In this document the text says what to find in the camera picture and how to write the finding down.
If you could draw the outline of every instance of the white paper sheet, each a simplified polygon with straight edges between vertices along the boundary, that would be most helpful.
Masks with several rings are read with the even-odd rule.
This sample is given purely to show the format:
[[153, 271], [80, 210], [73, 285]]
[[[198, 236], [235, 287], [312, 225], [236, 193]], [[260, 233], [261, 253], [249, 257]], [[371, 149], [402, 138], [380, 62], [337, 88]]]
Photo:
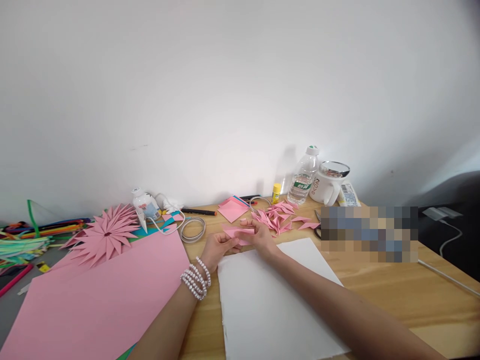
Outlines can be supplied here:
[[[342, 285], [310, 238], [278, 247]], [[228, 360], [315, 360], [350, 351], [255, 250], [224, 257], [218, 280]]]

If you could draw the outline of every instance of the beaded bracelet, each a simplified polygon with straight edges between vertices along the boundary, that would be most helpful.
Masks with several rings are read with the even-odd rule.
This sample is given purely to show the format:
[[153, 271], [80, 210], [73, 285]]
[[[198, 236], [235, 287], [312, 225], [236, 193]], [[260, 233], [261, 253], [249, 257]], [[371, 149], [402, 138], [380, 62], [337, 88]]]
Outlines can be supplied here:
[[185, 283], [193, 296], [198, 301], [202, 301], [207, 296], [207, 288], [212, 285], [212, 279], [209, 270], [198, 256], [196, 257], [196, 261], [201, 266], [203, 271], [205, 271], [207, 281], [204, 280], [199, 269], [193, 264], [188, 266], [188, 269], [183, 272], [183, 274], [180, 276], [180, 279]]
[[212, 279], [210, 278], [210, 272], [209, 270], [207, 269], [207, 267], [205, 266], [205, 264], [203, 263], [202, 260], [200, 260], [200, 258], [197, 256], [196, 258], [196, 261], [198, 262], [198, 264], [201, 266], [201, 268], [203, 269], [203, 271], [205, 272], [206, 274], [206, 278], [207, 278], [207, 287], [209, 288], [211, 285], [212, 285]]

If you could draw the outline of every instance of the left hand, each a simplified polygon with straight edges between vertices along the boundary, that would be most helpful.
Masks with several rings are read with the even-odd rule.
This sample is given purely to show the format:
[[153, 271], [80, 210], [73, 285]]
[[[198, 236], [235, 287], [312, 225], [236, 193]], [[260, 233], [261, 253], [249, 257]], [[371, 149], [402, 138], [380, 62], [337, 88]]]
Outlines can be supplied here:
[[226, 252], [229, 250], [233, 254], [240, 252], [239, 241], [237, 237], [230, 238], [224, 232], [208, 234], [200, 260], [203, 261], [208, 271], [213, 273]]

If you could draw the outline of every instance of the hand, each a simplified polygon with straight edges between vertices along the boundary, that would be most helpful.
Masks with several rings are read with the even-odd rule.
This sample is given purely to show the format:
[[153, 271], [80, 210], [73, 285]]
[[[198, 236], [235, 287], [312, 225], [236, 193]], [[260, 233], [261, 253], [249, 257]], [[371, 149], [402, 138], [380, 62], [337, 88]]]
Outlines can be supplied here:
[[226, 252], [229, 250], [233, 254], [240, 252], [241, 247], [238, 244], [239, 239], [237, 237], [230, 238], [224, 232], [208, 234], [200, 260], [205, 264], [208, 271], [213, 273]]
[[267, 225], [253, 219], [242, 220], [240, 221], [240, 225], [255, 229], [254, 235], [245, 232], [236, 232], [235, 235], [239, 239], [245, 240], [252, 244], [263, 259], [266, 259], [272, 254], [280, 251], [275, 244]]

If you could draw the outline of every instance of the wooden desk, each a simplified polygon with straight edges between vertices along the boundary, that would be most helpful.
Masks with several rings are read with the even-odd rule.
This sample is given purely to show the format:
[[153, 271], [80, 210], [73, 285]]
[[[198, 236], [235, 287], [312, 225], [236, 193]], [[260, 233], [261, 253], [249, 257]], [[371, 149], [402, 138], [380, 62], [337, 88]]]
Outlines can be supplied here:
[[[254, 207], [262, 209], [267, 204], [260, 201]], [[319, 203], [308, 198], [295, 212], [316, 220], [314, 210], [320, 207]], [[213, 211], [217, 208], [217, 205], [201, 207]], [[206, 234], [222, 232], [221, 224], [229, 223], [220, 213], [202, 217], [206, 222]], [[242, 218], [251, 218], [250, 212]], [[274, 240], [280, 244], [311, 238], [320, 247], [320, 241], [311, 229], [298, 230], [299, 223], [293, 223], [293, 226], [295, 229], [282, 233]], [[198, 232], [199, 227], [195, 223], [185, 229], [187, 236]], [[190, 261], [201, 255], [205, 239], [206, 235], [194, 244], [185, 244]], [[480, 298], [418, 263], [351, 263], [333, 258], [323, 251], [321, 253], [346, 288], [395, 316], [447, 359], [480, 354]], [[480, 283], [422, 244], [418, 244], [418, 258], [480, 292]], [[211, 280], [208, 296], [197, 306], [188, 327], [180, 354], [182, 359], [225, 359], [216, 272]], [[335, 359], [354, 357], [347, 354]]]

